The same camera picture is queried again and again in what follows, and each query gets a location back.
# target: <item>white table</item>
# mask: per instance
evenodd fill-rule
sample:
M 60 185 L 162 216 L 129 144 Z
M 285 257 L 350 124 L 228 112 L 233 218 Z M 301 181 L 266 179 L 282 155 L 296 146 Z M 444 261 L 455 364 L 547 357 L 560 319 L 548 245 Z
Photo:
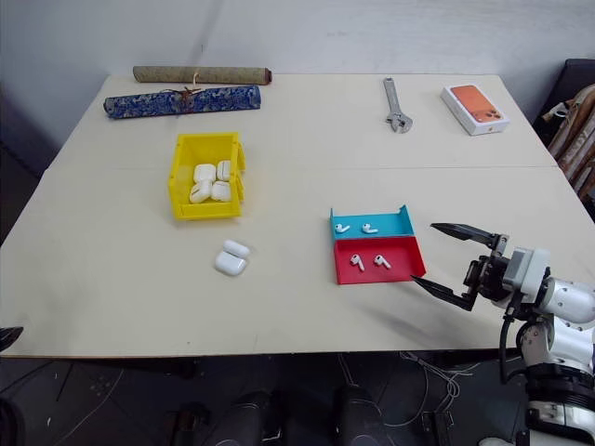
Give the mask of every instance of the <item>white table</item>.
M 381 78 L 277 75 L 260 111 L 119 122 L 105 117 L 104 97 L 164 86 L 108 79 L 0 250 L 1 323 L 25 327 L 5 354 L 497 346 L 501 309 L 485 299 L 469 313 L 412 282 L 337 286 L 330 207 L 363 214 L 406 203 L 426 277 L 457 291 L 486 249 L 431 222 L 506 232 L 512 246 L 547 247 L 556 276 L 595 282 L 595 226 L 496 77 L 395 76 L 415 121 L 405 135 L 382 122 Z M 442 105 L 441 85 L 469 81 L 509 115 L 505 133 L 467 137 Z M 343 112 L 349 124 L 335 135 Z M 166 179 L 176 134 L 226 130 L 245 145 L 244 216 L 174 220 Z M 227 238 L 255 248 L 237 278 L 212 268 Z

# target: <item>adjustable wrench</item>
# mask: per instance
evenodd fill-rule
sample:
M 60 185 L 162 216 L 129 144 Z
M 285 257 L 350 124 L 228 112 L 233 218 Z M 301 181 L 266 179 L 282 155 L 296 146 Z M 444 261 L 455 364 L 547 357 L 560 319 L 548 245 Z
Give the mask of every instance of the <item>adjustable wrench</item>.
M 413 119 L 404 114 L 399 107 L 399 99 L 397 98 L 397 89 L 394 86 L 394 81 L 391 77 L 384 80 L 384 89 L 387 90 L 387 98 L 389 99 L 390 113 L 387 116 L 387 123 L 390 123 L 394 132 L 406 133 L 413 125 Z

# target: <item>orange phone image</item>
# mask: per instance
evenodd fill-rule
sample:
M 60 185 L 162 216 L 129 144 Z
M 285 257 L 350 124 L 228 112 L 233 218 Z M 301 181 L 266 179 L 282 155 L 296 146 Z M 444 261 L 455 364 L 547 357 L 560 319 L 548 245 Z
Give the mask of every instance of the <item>orange phone image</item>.
M 500 112 L 475 85 L 454 86 L 451 91 L 478 123 L 502 119 Z

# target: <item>teal tray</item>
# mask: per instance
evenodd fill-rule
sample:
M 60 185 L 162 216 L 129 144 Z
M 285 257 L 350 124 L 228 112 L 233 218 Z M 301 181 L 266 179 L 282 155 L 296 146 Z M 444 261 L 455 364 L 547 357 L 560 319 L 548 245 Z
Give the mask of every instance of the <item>teal tray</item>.
M 335 216 L 331 208 L 331 232 L 333 240 L 345 239 L 368 239 L 376 237 L 407 237 L 414 236 L 413 225 L 407 211 L 407 206 L 391 214 L 369 214 L 364 216 Z M 373 229 L 378 232 L 366 234 L 362 231 L 362 226 L 369 223 Z M 340 224 L 344 228 L 350 226 L 350 229 L 339 233 L 335 230 L 335 225 Z

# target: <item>white wall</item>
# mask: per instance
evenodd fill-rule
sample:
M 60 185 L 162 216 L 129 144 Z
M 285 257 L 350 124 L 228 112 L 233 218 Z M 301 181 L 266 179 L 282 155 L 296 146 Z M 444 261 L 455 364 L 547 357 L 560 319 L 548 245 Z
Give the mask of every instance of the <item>white wall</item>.
M 52 148 L 136 64 L 498 73 L 532 120 L 565 59 L 595 58 L 593 0 L 1 1 L 3 94 Z

